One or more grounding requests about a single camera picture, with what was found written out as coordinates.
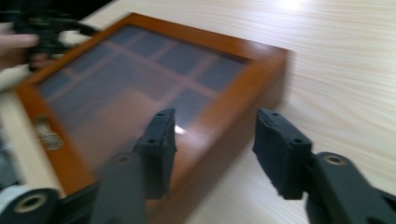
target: orange wood frame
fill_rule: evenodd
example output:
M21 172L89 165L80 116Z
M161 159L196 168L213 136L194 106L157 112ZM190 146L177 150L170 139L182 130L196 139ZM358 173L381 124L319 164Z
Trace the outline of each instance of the orange wood frame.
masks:
M65 140L63 148L46 153L66 195L91 184L95 177L78 157L36 86L126 25L247 59L243 74L194 119L186 135L177 142L170 198L148 202L151 223L182 223L251 139L257 108L273 107L279 102L288 52L138 14L127 16L68 51L56 63L37 71L16 88L32 122L36 115L48 115L52 130Z

